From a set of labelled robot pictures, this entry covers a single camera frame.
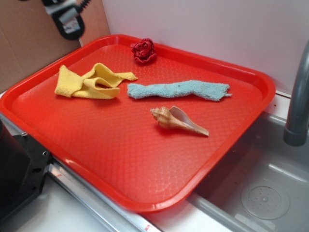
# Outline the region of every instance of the faucet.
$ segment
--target faucet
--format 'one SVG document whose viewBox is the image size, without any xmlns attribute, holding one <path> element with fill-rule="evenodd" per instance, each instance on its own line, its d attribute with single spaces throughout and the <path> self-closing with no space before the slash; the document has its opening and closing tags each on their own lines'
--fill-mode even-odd
<svg viewBox="0 0 309 232">
<path fill-rule="evenodd" d="M 283 139 L 291 146 L 305 144 L 309 125 L 309 41 L 301 58 L 284 128 Z"/>
</svg>

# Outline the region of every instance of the yellow cloth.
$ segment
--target yellow cloth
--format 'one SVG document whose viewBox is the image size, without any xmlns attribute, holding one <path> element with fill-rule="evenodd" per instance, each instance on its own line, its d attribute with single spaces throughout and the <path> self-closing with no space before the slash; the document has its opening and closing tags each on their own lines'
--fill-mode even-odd
<svg viewBox="0 0 309 232">
<path fill-rule="evenodd" d="M 117 86 L 123 80 L 135 81 L 137 77 L 131 72 L 113 73 L 101 63 L 97 63 L 83 76 L 68 70 L 62 65 L 55 94 L 65 97 L 80 97 L 92 99 L 113 99 L 120 89 Z"/>
</svg>

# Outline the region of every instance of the sink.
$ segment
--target sink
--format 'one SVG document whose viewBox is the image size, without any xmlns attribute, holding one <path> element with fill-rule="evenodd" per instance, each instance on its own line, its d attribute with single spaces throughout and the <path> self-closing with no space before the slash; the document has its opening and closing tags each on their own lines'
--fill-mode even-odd
<svg viewBox="0 0 309 232">
<path fill-rule="evenodd" d="M 308 231 L 309 143 L 285 144 L 284 126 L 262 113 L 189 201 L 234 231 Z"/>
</svg>

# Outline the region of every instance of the red fabric flower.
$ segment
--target red fabric flower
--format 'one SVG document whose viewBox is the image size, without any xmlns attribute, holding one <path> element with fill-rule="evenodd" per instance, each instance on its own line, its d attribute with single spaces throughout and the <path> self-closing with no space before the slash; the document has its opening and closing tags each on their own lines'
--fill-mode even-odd
<svg viewBox="0 0 309 232">
<path fill-rule="evenodd" d="M 139 43 L 131 44 L 134 59 L 146 63 L 156 57 L 154 42 L 151 39 L 142 39 Z"/>
</svg>

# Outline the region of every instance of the conch shell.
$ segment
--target conch shell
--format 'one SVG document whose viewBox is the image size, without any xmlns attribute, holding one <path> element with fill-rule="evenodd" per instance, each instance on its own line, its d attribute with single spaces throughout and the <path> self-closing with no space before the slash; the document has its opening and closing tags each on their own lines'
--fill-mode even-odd
<svg viewBox="0 0 309 232">
<path fill-rule="evenodd" d="M 163 128 L 180 128 L 209 136 L 209 132 L 206 129 L 192 122 L 185 112 L 176 106 L 170 109 L 166 107 L 151 109 L 150 112 L 155 120 L 158 121 L 159 126 Z"/>
</svg>

